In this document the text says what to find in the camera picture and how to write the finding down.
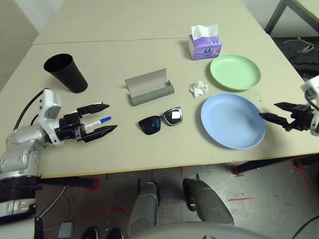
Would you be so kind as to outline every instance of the black sunglasses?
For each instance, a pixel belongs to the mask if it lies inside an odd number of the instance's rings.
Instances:
[[[160,120],[164,120],[169,126],[177,125],[182,121],[181,107],[166,111],[163,116],[151,116],[139,122],[146,134],[153,134],[160,130]]]

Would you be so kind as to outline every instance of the plastic plate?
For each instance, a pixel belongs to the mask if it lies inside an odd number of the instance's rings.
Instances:
[[[201,108],[207,133],[220,144],[235,149],[256,146],[265,136],[264,120],[246,98],[224,93],[208,98]]]
[[[210,72],[219,84],[237,91],[250,89],[261,79],[258,66],[239,55],[218,56],[210,64]]]

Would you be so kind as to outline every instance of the blue plate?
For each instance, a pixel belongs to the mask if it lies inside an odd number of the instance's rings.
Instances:
[[[265,136],[259,109],[246,98],[225,93],[208,98],[201,108],[207,133],[220,144],[235,149],[256,146]]]

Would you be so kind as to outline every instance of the black plastic cup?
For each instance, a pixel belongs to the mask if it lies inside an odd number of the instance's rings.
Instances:
[[[88,83],[69,54],[52,56],[43,67],[73,93],[83,92],[88,87]]]

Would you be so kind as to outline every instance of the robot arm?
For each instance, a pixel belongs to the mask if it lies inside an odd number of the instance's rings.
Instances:
[[[269,122],[281,125],[286,131],[310,129],[312,135],[319,136],[319,76],[308,80],[302,86],[302,90],[310,105],[296,105],[286,102],[275,104],[282,110],[292,113],[291,117],[295,119],[292,123],[288,123],[286,118],[272,113],[259,113],[259,115]]]
[[[39,101],[39,124],[14,130],[7,137],[6,151],[0,158],[0,225],[20,220],[35,224],[34,220],[27,218],[36,212],[35,191],[40,189],[38,170],[43,148],[51,144],[62,146],[65,139],[89,142],[117,127],[104,126],[87,133],[80,121],[82,115],[102,111],[109,105],[81,107],[58,119],[62,107],[59,94],[45,89]]]

